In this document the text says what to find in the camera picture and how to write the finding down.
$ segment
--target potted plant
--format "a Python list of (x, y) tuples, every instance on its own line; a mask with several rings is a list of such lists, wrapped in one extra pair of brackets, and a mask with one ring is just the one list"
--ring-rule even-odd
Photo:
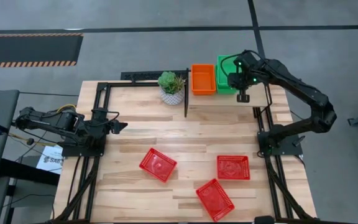
[(161, 99), (168, 105), (177, 105), (185, 97), (185, 82), (173, 72), (163, 72), (158, 78)]

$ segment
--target white plant pot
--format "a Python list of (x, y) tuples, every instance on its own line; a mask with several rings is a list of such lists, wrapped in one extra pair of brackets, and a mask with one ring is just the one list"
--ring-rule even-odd
[(177, 105), (185, 97), (185, 87), (183, 86), (181, 90), (175, 94), (165, 93), (164, 90), (160, 87), (161, 99), (168, 105)]

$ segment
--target white paper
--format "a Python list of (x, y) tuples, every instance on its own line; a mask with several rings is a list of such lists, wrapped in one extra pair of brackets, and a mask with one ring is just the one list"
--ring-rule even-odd
[(42, 154), (37, 169), (60, 174), (63, 166), (62, 148), (60, 146), (45, 146)]

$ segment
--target floor mat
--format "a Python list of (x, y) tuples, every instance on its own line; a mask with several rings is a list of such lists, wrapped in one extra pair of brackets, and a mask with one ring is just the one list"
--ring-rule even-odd
[(84, 34), (0, 34), (0, 67), (74, 66)]

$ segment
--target red plastic basket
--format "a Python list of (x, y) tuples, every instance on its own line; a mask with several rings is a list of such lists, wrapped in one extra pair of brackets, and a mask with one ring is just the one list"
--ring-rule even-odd
[(219, 179), (250, 179), (247, 156), (218, 156), (216, 161)]
[(176, 165), (177, 162), (173, 159), (150, 148), (139, 167), (166, 183)]
[(197, 189), (196, 193), (214, 222), (234, 210), (234, 204), (216, 179)]

